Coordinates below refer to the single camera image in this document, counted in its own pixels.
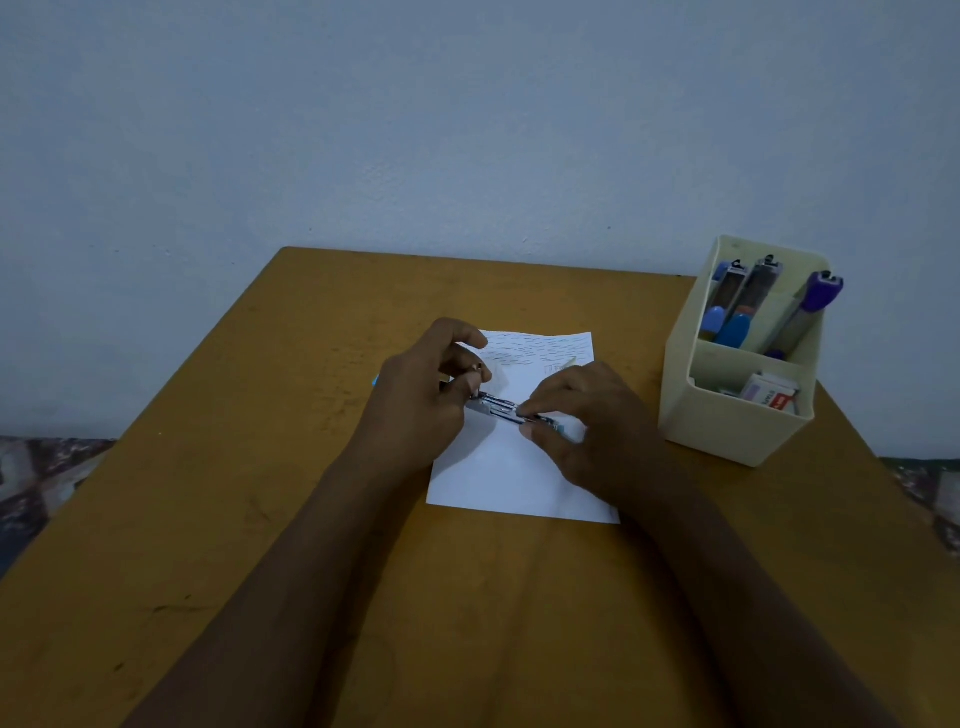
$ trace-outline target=forearm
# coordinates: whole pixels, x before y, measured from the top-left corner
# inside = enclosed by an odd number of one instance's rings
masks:
[[[660,548],[749,726],[897,722],[682,475],[627,506]]]
[[[389,488],[338,461],[126,728],[300,726],[352,565]]]

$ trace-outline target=sheet of paper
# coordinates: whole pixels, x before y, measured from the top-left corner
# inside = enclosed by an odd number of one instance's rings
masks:
[[[488,345],[476,350],[493,371],[484,391],[517,403],[548,376],[570,364],[593,361],[589,333],[537,336],[484,331]],[[463,431],[433,464],[426,502],[524,516],[620,523],[612,508],[567,482],[546,454],[513,423],[471,410]]]

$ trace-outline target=wooden desk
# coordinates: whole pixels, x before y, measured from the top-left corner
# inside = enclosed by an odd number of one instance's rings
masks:
[[[382,360],[438,315],[590,330],[597,356],[656,407],[690,283],[283,250],[0,583],[3,724],[120,723],[300,508]],[[960,725],[960,568],[825,392],[816,406],[755,471],[677,454],[906,724]],[[427,506],[424,491],[397,494],[372,535],[314,722],[731,724],[642,535]]]

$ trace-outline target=fingernail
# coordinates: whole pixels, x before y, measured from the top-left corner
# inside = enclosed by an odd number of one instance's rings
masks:
[[[470,392],[476,394],[480,389],[481,382],[483,382],[483,375],[479,372],[467,372],[467,384],[470,385]]]

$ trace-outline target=desk organizer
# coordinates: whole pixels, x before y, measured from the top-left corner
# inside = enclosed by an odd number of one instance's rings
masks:
[[[731,349],[698,338],[717,264],[740,258],[752,268],[765,255],[783,263],[780,278],[757,311],[743,347]],[[660,431],[671,442],[756,467],[813,420],[813,394],[820,359],[823,316],[789,356],[778,361],[761,347],[811,273],[830,270],[821,255],[721,235],[693,284],[666,343],[660,388]],[[796,414],[719,394],[739,392],[756,372],[785,376],[800,384]]]

